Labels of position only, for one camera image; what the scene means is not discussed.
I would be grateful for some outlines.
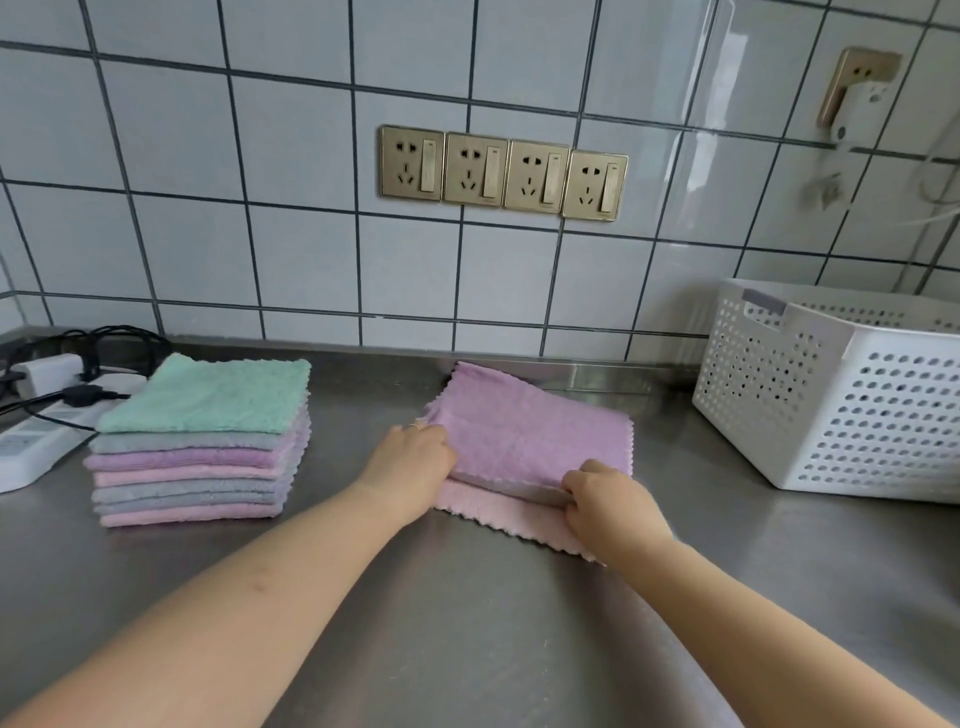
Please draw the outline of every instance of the basket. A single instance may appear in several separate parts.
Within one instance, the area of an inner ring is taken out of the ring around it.
[[[732,279],[693,403],[778,488],[960,502],[960,304]]]

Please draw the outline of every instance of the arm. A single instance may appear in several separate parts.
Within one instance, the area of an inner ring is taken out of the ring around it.
[[[948,728],[812,627],[677,542],[647,490],[595,460],[564,478],[573,531],[663,618],[747,728]]]
[[[355,483],[167,596],[4,728],[259,726],[377,552],[456,461],[442,427],[393,428]]]

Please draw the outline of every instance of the countertop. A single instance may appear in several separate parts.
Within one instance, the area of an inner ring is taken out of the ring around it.
[[[313,438],[283,518],[345,487],[436,371],[314,368]],[[568,396],[636,423],[635,476],[677,535],[960,721],[960,509],[780,492],[689,395]],[[100,528],[83,452],[0,495],[0,716],[274,522]],[[271,726],[716,726],[729,707],[612,574],[446,513],[350,592]]]

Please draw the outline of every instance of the person's right arm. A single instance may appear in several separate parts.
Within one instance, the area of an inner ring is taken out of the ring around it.
[[[588,460],[570,527],[653,607],[747,728],[948,728],[907,692],[676,541],[650,493]]]

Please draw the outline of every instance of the hand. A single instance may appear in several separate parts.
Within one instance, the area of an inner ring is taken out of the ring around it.
[[[576,501],[566,507],[570,529],[612,569],[622,572],[631,560],[673,543],[650,491],[620,471],[588,460],[564,475],[563,485]]]
[[[375,497],[402,528],[426,513],[456,462],[440,425],[394,426],[350,487]]]

